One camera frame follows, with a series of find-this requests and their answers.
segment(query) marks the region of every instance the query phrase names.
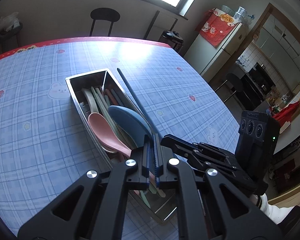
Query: blue plaid tablecloth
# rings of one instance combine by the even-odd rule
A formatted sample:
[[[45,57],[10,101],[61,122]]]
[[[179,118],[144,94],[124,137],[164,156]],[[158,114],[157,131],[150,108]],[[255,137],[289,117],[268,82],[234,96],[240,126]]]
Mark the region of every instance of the blue plaid tablecloth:
[[[107,170],[74,107],[65,78],[120,68],[161,135],[234,153],[239,125],[173,49],[87,41],[50,45],[0,60],[0,217],[19,228],[86,171]],[[177,239],[176,218],[158,225],[133,200],[122,239]]]

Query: refrigerator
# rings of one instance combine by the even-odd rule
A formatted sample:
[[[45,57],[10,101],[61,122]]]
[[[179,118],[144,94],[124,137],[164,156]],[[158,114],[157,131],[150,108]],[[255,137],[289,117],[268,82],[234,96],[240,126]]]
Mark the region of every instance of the refrigerator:
[[[239,48],[247,33],[247,27],[238,23],[216,48],[199,34],[184,59],[208,83]]]

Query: black stool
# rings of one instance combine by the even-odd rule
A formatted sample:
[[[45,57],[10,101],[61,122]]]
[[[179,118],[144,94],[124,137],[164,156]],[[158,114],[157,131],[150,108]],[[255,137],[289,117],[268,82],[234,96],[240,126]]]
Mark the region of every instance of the black stool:
[[[89,36],[90,37],[92,36],[92,32],[96,20],[105,20],[111,22],[109,33],[108,33],[108,37],[109,37],[112,31],[113,23],[119,21],[120,14],[116,10],[113,10],[111,8],[98,8],[98,9],[94,9],[91,12],[90,17],[93,19],[93,22],[92,22]]]
[[[242,81],[240,80],[240,78],[238,78],[235,74],[233,73],[228,73],[226,75],[227,80],[223,82],[223,84],[218,87],[215,92],[221,88],[227,81],[229,81],[233,86],[235,91],[225,100],[223,101],[224,103],[229,100],[236,92],[242,92],[243,91],[243,84]]]

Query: plastic bag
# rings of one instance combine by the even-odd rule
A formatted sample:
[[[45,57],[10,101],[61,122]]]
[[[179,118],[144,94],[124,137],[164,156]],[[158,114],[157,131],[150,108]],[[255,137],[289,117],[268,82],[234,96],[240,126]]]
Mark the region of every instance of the plastic bag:
[[[245,15],[242,20],[242,24],[249,27],[249,25],[252,23],[252,20],[254,19],[254,15]]]
[[[10,31],[13,27],[19,26],[19,20],[17,19],[18,12],[14,12],[7,17],[0,18],[0,32]]]

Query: white sleeve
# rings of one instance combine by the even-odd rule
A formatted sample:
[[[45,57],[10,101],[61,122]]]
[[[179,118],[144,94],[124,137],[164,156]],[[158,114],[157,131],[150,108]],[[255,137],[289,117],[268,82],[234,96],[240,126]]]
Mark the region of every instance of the white sleeve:
[[[270,218],[276,225],[281,223],[282,220],[289,214],[289,212],[294,208],[278,208],[277,206],[272,206],[268,204],[268,198],[266,194],[263,194],[261,197],[261,207],[260,210]]]

